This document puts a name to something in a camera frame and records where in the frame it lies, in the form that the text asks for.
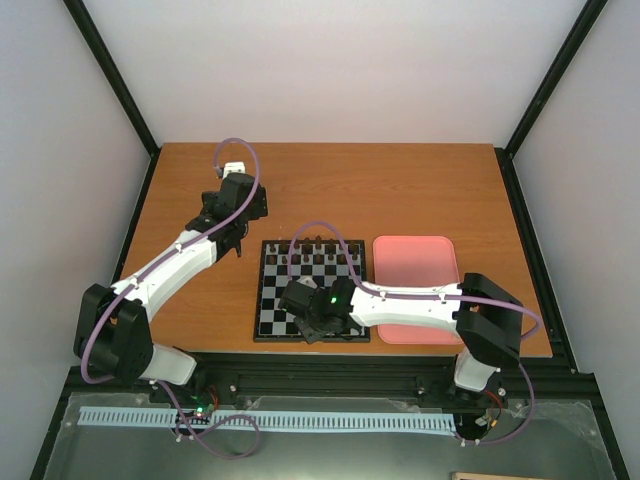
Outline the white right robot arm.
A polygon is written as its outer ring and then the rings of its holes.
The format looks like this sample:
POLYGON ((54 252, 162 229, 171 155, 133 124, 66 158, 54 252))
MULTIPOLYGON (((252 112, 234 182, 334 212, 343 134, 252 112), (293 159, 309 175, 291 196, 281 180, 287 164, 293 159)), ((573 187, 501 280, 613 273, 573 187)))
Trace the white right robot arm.
POLYGON ((278 309, 294 317, 309 344, 357 327, 431 328, 459 338, 464 348, 453 369, 455 387, 484 390, 491 378, 520 364, 524 309, 480 274, 435 287, 390 287, 338 278, 328 287, 309 277, 287 283, 278 309))

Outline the left black frame post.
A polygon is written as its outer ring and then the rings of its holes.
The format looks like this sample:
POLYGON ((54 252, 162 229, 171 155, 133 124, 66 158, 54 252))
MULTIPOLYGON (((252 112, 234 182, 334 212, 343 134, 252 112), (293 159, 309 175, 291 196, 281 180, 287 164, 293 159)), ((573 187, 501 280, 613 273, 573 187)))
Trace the left black frame post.
POLYGON ((142 112, 134 100, 85 2, 81 0, 63 0, 63 4, 120 103, 144 150, 150 157, 157 156, 160 152, 160 147, 151 133, 142 112))

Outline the right black frame post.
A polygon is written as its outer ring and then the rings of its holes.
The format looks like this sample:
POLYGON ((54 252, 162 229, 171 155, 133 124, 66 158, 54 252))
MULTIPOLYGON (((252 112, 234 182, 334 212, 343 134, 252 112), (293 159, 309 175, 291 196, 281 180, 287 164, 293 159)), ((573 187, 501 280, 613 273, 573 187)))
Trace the right black frame post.
POLYGON ((556 90, 607 3, 607 0, 588 0, 584 3, 514 129, 514 132, 504 147, 506 157, 509 160, 515 158, 524 144, 545 105, 556 90))

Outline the black white chessboard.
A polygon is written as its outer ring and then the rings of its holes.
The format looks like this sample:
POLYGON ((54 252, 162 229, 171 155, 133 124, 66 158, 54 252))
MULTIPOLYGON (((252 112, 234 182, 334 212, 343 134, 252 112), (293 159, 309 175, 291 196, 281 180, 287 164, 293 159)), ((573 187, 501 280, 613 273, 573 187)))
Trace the black white chessboard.
POLYGON ((304 324, 294 313, 280 307, 288 284, 302 282, 302 291, 308 296, 313 295, 312 289, 318 289, 325 298, 335 282, 349 280, 352 274, 362 281, 367 279, 365 242, 360 239, 349 239, 344 244, 320 236, 314 240, 264 240, 253 340, 303 342, 305 336, 300 328, 304 324))

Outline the dark chess piece row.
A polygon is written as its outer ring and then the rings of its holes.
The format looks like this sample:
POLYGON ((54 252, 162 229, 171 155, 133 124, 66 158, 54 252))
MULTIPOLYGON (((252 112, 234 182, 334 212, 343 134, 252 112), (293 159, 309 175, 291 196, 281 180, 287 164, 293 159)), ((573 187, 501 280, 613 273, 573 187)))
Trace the dark chess piece row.
POLYGON ((262 257, 266 266, 340 266, 351 262, 356 270, 366 267, 366 251, 362 240, 346 240, 343 249, 336 239, 316 237, 296 240, 289 253, 290 240, 263 240, 262 257))

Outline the pink tray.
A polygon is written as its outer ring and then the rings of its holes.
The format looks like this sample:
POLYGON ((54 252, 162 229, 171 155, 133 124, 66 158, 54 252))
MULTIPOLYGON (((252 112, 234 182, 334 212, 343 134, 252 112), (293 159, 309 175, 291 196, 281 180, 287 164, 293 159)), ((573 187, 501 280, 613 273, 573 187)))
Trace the pink tray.
MULTIPOLYGON (((443 236, 380 236, 373 241, 375 283, 434 287, 459 283, 453 243, 443 236)), ((454 334, 427 327, 381 325, 382 341, 396 345, 457 346, 454 334)))

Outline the black frame post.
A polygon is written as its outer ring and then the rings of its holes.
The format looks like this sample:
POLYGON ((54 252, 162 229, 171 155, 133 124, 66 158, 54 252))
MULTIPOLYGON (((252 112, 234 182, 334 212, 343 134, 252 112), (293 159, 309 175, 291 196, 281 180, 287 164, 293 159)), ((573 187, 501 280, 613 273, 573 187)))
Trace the black frame post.
POLYGON ((514 129, 514 132, 504 147, 506 157, 509 160, 515 158, 524 144, 545 105, 556 90, 607 3, 607 0, 588 0, 584 3, 514 129))
POLYGON ((81 0, 63 0, 63 4, 120 103, 144 150, 150 157, 157 156, 160 152, 160 147, 151 133, 142 112, 134 100, 85 2, 81 0))

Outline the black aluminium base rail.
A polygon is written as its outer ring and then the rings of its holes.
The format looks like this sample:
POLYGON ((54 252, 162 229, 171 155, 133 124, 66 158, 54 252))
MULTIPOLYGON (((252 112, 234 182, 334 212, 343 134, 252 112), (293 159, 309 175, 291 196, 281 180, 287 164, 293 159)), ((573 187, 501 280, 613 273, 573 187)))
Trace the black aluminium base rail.
MULTIPOLYGON (((174 392, 184 404, 212 388, 223 405, 262 396, 388 398, 421 407, 470 411, 488 404, 484 394, 456 392, 451 357, 293 354, 200 354, 194 385, 174 392)), ((582 400, 603 405, 594 375, 564 360, 525 358, 499 373, 490 390, 507 404, 518 399, 582 400)))

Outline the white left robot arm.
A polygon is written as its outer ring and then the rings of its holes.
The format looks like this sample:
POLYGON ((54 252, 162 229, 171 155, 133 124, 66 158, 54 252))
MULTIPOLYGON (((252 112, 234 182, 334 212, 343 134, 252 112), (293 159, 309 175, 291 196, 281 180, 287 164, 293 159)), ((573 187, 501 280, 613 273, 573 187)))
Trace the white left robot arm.
POLYGON ((189 354, 153 341, 150 323, 193 277, 229 251, 239 252, 250 222, 267 216, 267 193, 251 175, 226 175, 217 191, 202 195, 202 208, 155 259, 111 286, 94 284, 83 294, 73 351, 83 379, 164 381, 186 402, 201 400, 208 378, 189 354))

